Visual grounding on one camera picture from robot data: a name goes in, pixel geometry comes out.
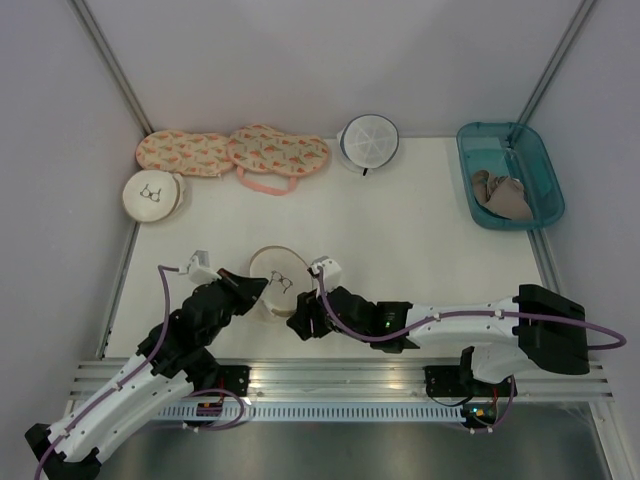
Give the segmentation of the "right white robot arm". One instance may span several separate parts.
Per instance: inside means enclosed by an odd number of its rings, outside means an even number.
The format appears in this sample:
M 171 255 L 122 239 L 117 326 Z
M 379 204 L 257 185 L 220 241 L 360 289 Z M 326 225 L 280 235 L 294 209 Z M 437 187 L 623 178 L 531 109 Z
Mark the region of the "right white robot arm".
M 387 354 L 459 344 L 457 384 L 478 395 L 521 372 L 589 373 L 584 320 L 581 305 L 523 284 L 514 297 L 467 307 L 374 303 L 344 287 L 302 293 L 286 324 L 303 341 L 341 333 Z

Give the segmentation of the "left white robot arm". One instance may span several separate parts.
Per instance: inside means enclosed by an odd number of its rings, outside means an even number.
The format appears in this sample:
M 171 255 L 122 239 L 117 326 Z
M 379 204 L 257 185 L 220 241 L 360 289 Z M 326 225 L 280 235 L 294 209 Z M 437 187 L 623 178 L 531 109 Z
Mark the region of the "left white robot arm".
M 185 397 L 231 398 L 244 410 L 241 395 L 221 387 L 220 365 L 208 347 L 233 317 L 254 307 L 268 284 L 220 269 L 179 308 L 166 304 L 162 323 L 117 374 L 64 418 L 29 428 L 35 478 L 96 478 L 126 440 Z

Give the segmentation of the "beige round laundry bag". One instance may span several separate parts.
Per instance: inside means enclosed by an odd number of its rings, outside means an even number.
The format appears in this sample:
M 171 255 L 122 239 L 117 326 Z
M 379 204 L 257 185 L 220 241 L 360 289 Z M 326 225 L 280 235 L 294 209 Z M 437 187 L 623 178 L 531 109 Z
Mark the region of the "beige round laundry bag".
M 297 297 L 314 288 L 308 268 L 308 263 L 288 247 L 271 245 L 253 254 L 250 276 L 268 281 L 260 296 L 267 316 L 287 320 L 296 312 Z

